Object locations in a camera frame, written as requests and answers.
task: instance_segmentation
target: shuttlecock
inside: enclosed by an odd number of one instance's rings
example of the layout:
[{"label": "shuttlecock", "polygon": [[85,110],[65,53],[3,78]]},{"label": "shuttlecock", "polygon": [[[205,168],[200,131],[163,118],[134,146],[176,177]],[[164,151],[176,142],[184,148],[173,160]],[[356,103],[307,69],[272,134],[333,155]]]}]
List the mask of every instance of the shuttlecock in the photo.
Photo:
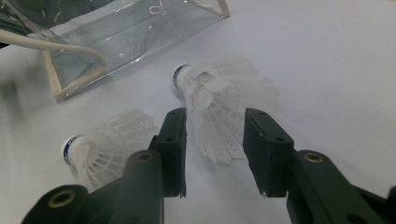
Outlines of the shuttlecock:
[{"label": "shuttlecock", "polygon": [[183,64],[173,81],[183,91],[197,145],[213,161],[246,157],[242,144],[247,107],[276,112],[279,93],[273,82],[259,77],[253,61],[239,54],[198,66]]},{"label": "shuttlecock", "polygon": [[119,178],[128,157],[148,149],[157,132],[151,116],[132,110],[107,120],[91,134],[66,140],[62,154],[77,168],[80,183],[93,191]]}]

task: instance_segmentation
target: white surface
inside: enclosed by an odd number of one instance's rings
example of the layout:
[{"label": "white surface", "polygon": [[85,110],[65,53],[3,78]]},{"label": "white surface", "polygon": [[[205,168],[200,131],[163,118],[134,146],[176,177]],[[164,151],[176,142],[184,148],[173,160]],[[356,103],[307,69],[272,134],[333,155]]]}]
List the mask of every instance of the white surface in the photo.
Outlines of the white surface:
[{"label": "white surface", "polygon": [[[125,75],[57,104],[35,50],[0,50],[0,223],[19,223],[47,191],[77,178],[58,148],[121,111],[161,126],[183,106],[169,77],[222,51],[253,58],[279,89],[276,120],[296,149],[328,155],[355,185],[396,185],[396,3],[229,0],[231,18]],[[16,84],[8,91],[9,83]],[[189,136],[187,198],[165,200],[166,223],[290,223],[283,199],[258,194],[246,161],[216,166]]]}]

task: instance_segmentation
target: transparent plastic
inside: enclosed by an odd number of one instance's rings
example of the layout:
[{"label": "transparent plastic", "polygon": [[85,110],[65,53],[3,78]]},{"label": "transparent plastic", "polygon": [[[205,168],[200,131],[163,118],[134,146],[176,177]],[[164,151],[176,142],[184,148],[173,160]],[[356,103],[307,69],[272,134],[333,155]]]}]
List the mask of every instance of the transparent plastic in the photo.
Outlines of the transparent plastic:
[{"label": "transparent plastic", "polygon": [[274,83],[259,77],[253,61],[240,54],[198,66],[181,65],[173,81],[184,93],[197,145],[214,162],[245,158],[242,144],[247,107],[276,113],[279,93]]},{"label": "transparent plastic", "polygon": [[20,45],[44,49],[52,91],[60,100],[229,16],[225,0],[4,2],[33,37],[57,44]]},{"label": "transparent plastic", "polygon": [[67,139],[62,155],[77,168],[80,183],[94,191],[119,178],[128,157],[148,149],[158,131],[151,116],[132,110],[107,120],[91,134]]}]

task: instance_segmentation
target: white table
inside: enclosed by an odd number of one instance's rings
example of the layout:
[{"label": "white table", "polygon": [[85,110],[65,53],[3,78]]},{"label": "white table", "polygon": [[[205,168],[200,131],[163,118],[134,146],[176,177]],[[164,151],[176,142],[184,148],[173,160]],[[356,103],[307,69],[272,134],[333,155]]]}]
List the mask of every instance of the white table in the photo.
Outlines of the white table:
[{"label": "white table", "polygon": [[[174,66],[224,51],[253,58],[274,81],[276,120],[296,149],[326,154],[352,184],[386,197],[396,185],[396,2],[229,0],[229,7],[231,18],[59,104],[37,51],[1,49],[0,223],[21,222],[46,192],[77,183],[60,157],[66,137],[133,108],[160,127],[166,112],[183,106],[170,81]],[[187,198],[165,199],[166,223],[290,223],[284,199],[259,195],[247,161],[214,165],[194,141],[190,134]]]}]

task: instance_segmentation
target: clear plastic bag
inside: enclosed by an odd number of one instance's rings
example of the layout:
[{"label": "clear plastic bag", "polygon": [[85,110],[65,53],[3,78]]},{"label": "clear plastic bag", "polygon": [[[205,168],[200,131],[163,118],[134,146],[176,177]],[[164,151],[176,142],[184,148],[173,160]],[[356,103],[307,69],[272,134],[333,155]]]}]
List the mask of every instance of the clear plastic bag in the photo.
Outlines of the clear plastic bag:
[{"label": "clear plastic bag", "polygon": [[4,2],[38,38],[1,32],[0,41],[43,49],[49,82],[59,100],[229,16],[225,0]]}]

